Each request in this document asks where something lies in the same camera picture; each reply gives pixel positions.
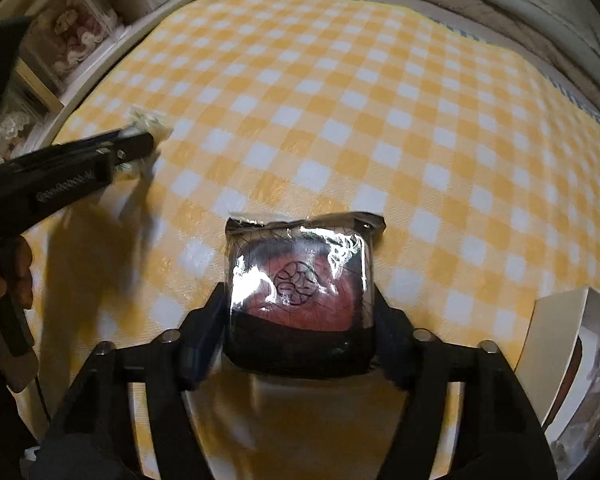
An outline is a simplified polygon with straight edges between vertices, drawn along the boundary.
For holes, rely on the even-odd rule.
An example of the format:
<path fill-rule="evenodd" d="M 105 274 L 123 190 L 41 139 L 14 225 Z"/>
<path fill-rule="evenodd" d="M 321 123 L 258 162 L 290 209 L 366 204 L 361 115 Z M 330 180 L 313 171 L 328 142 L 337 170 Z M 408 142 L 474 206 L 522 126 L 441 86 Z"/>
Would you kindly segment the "left hand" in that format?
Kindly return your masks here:
<path fill-rule="evenodd" d="M 32 308 L 32 250 L 23 236 L 0 242 L 0 299 L 9 296 L 15 307 Z"/>

